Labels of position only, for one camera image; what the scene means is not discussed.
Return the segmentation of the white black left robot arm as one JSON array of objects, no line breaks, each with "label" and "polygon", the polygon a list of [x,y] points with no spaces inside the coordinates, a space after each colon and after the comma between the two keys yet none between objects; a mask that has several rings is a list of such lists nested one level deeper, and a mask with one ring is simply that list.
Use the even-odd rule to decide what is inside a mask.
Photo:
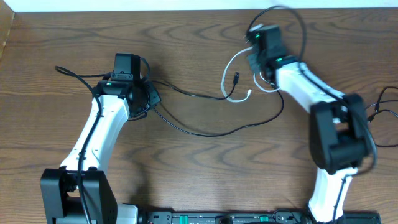
[{"label": "white black left robot arm", "polygon": [[90,116],[71,153],[57,169],[45,169],[40,188],[47,223],[142,223],[137,206],[118,204],[107,180],[121,128],[161,101],[150,81],[101,80]]}]

